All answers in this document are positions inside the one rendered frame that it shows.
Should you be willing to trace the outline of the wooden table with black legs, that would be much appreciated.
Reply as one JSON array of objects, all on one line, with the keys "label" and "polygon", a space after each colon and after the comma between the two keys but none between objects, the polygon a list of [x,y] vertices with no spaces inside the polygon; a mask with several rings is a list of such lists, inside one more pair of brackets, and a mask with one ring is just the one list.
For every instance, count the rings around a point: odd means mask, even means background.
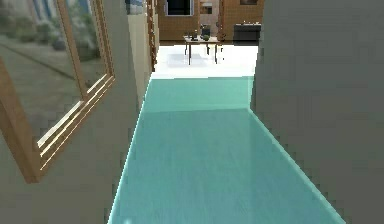
[{"label": "wooden table with black legs", "polygon": [[185,44],[184,54],[188,57],[188,64],[191,64],[193,45],[205,45],[206,48],[209,49],[209,44],[214,45],[214,61],[215,63],[218,63],[218,59],[217,59],[218,47],[221,46],[222,43],[216,37],[209,37],[207,40],[205,40],[200,36],[196,38],[184,36],[183,39]]}]

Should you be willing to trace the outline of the wooden shelf unit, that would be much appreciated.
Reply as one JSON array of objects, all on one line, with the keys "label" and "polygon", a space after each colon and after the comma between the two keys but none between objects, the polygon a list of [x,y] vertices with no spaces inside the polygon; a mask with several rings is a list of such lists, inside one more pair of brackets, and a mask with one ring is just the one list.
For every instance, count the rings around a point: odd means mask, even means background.
[{"label": "wooden shelf unit", "polygon": [[147,24],[148,24],[148,41],[150,48],[150,59],[151,59],[151,69],[152,72],[155,71],[156,65],[156,42],[155,42],[155,27],[153,20],[153,0],[146,0],[147,5]]}]

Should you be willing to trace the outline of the wooden framed window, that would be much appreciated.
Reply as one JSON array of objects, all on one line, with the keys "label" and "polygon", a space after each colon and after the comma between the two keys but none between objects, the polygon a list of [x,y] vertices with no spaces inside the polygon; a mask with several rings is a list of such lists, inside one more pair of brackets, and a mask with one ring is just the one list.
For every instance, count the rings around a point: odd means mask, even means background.
[{"label": "wooden framed window", "polygon": [[103,0],[0,0],[0,134],[26,183],[114,81]]}]

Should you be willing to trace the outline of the blue framed wall picture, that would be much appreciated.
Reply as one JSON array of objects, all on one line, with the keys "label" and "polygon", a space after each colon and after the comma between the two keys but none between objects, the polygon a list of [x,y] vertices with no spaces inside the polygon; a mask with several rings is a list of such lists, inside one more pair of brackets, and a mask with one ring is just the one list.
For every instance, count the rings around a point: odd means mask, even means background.
[{"label": "blue framed wall picture", "polygon": [[142,0],[125,0],[128,15],[139,15],[143,13]]}]

